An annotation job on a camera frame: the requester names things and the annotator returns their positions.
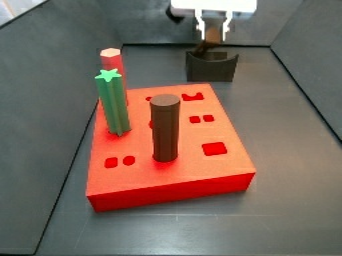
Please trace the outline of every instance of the gray wall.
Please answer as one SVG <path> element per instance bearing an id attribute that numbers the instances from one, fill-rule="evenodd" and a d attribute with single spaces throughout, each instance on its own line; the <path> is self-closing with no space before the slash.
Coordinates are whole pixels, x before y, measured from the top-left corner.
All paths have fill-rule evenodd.
<path id="1" fill-rule="evenodd" d="M 231 23 L 227 44 L 271 45 L 302 0 L 258 0 L 258 10 L 249 20 Z M 124 43 L 197 43 L 193 18 L 175 24 L 164 10 L 170 0 L 100 0 L 111 26 Z"/>
<path id="2" fill-rule="evenodd" d="M 271 49 L 342 139 L 342 1 L 306 0 Z"/>
<path id="3" fill-rule="evenodd" d="M 0 30 L 0 253 L 31 254 L 96 104 L 100 5 L 48 1 Z"/>

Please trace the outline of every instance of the gray table surface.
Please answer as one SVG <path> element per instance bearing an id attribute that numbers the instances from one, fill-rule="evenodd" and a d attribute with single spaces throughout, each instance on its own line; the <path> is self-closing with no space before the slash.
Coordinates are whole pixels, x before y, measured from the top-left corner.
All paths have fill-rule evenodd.
<path id="1" fill-rule="evenodd" d="M 184 83 L 187 50 L 124 47 L 128 88 Z M 91 125 L 39 255 L 342 254 L 341 143 L 270 49 L 222 50 L 241 54 L 213 87 L 257 166 L 249 190 L 96 214 Z"/>

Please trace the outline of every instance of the brown peg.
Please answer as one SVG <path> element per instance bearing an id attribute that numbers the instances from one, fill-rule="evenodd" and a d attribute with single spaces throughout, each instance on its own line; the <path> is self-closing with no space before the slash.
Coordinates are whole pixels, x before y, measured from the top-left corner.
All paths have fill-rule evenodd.
<path id="1" fill-rule="evenodd" d="M 178 157 L 180 99 L 172 94 L 160 94 L 150 100 L 154 159 L 170 162 Z"/>

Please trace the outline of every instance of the small red square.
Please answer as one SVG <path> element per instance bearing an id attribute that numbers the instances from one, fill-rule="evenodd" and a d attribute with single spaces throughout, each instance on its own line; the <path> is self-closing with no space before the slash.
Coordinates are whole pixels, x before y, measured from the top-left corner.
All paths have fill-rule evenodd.
<path id="1" fill-rule="evenodd" d="M 107 158 L 104 161 L 106 168 L 115 168 L 118 166 L 118 157 Z"/>
<path id="2" fill-rule="evenodd" d="M 190 119 L 190 122 L 191 122 L 193 124 L 201 123 L 199 116 L 191 116 L 189 119 Z"/>
<path id="3" fill-rule="evenodd" d="M 205 120 L 205 122 L 214 122 L 214 121 L 215 121 L 213 115 L 205 115 L 205 116 L 203 116 L 203 120 Z"/>
<path id="4" fill-rule="evenodd" d="M 227 154 L 227 148 L 223 142 L 203 144 L 202 148 L 206 156 Z"/>

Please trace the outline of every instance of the red slot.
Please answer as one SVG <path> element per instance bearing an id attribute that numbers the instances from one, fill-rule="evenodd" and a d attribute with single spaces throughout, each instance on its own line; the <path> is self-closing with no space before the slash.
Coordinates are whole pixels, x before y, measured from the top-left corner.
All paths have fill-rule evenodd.
<path id="1" fill-rule="evenodd" d="M 205 115 L 205 116 L 203 116 L 203 120 L 205 120 L 205 122 L 214 122 L 214 121 L 215 121 L 215 118 L 214 118 L 213 115 Z"/>
<path id="2" fill-rule="evenodd" d="M 190 120 L 190 123 L 193 123 L 193 124 L 201 123 L 199 116 L 191 116 L 191 117 L 189 118 L 189 120 Z"/>
<path id="3" fill-rule="evenodd" d="M 104 161 L 106 168 L 115 168 L 118 166 L 118 157 L 107 158 Z"/>
<path id="4" fill-rule="evenodd" d="M 189 96 L 183 93 L 182 98 L 183 101 L 205 100 L 203 94 L 201 92 L 198 92 L 195 96 Z"/>
<path id="5" fill-rule="evenodd" d="M 227 148 L 223 142 L 202 144 L 202 148 L 206 156 L 227 154 Z"/>

